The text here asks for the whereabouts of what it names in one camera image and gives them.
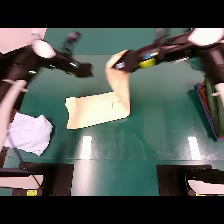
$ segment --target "beige cloth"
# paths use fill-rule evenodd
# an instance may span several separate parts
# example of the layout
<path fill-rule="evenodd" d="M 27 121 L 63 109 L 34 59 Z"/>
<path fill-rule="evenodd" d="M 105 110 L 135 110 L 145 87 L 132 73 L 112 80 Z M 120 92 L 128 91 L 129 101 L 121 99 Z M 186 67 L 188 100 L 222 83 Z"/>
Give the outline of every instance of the beige cloth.
<path fill-rule="evenodd" d="M 129 116 L 129 73 L 111 68 L 125 52 L 113 55 L 106 64 L 107 79 L 113 92 L 66 98 L 65 106 L 69 113 L 67 129 L 85 128 Z"/>

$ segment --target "green table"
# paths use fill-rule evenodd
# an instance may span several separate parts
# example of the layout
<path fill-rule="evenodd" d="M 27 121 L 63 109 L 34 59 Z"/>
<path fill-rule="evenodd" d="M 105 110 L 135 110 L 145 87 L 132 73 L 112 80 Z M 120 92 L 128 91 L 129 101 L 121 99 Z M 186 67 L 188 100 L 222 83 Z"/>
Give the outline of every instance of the green table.
<path fill-rule="evenodd" d="M 21 113 L 44 114 L 54 125 L 41 157 L 21 152 L 29 162 L 74 163 L 72 195 L 158 195 L 157 164 L 205 164 L 224 169 L 224 143 L 214 142 L 194 91 L 203 74 L 186 62 L 137 71 L 130 78 L 131 115 L 80 130 L 66 130 L 65 98 L 111 91 L 104 72 L 112 54 L 154 39 L 154 29 L 51 29 L 46 40 L 59 49 L 67 33 L 83 34 L 77 59 L 94 65 L 94 78 L 77 79 L 42 70 L 29 86 Z M 180 33 L 183 29 L 174 29 Z M 92 136 L 91 159 L 82 160 L 82 138 Z M 188 137 L 196 137 L 201 161 L 192 161 Z M 17 167 L 9 150 L 5 167 Z M 10 194 L 1 190 L 0 195 Z"/>

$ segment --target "wire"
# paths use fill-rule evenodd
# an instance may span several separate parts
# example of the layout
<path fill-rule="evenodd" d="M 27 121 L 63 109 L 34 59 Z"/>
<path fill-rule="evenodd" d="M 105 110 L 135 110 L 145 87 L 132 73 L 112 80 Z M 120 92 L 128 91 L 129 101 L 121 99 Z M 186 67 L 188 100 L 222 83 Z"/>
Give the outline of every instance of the wire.
<path fill-rule="evenodd" d="M 8 135 L 8 140 L 9 140 L 9 142 L 10 142 L 10 144 L 11 144 L 11 146 L 12 146 L 14 152 L 16 153 L 16 155 L 18 156 L 20 162 L 21 162 L 22 165 L 23 165 L 23 168 L 25 168 L 25 169 L 30 173 L 30 175 L 31 175 L 31 176 L 34 178 L 34 180 L 37 182 L 39 188 L 40 188 L 41 190 L 43 190 L 42 187 L 41 187 L 41 185 L 40 185 L 40 183 L 38 182 L 37 178 L 36 178 L 36 177 L 29 171 L 29 169 L 26 167 L 25 162 L 23 161 L 23 158 L 22 158 L 22 156 L 20 155 L 19 150 L 16 148 L 16 146 L 15 146 L 15 144 L 14 144 L 12 138 L 11 138 L 11 135 L 10 135 L 9 131 L 8 131 L 8 134 L 7 134 L 7 135 Z"/>

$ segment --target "crumpled white cloth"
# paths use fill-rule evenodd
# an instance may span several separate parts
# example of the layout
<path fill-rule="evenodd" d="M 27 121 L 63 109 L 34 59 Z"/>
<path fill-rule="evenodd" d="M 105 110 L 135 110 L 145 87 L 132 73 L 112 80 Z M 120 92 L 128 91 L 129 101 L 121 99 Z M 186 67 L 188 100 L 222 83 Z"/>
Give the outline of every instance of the crumpled white cloth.
<path fill-rule="evenodd" d="M 9 125 L 4 146 L 16 147 L 40 156 L 49 145 L 52 128 L 44 115 L 34 118 L 17 112 Z"/>

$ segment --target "folded towel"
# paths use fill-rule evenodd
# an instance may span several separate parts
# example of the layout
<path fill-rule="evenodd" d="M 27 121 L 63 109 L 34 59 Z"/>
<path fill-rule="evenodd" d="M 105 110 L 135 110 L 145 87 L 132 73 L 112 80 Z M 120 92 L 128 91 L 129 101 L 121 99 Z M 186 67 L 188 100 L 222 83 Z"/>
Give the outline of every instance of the folded towel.
<path fill-rule="evenodd" d="M 4 146 L 15 147 L 40 156 L 49 145 L 52 128 L 44 115 L 34 118 L 16 113 L 13 122 L 9 125 Z"/>

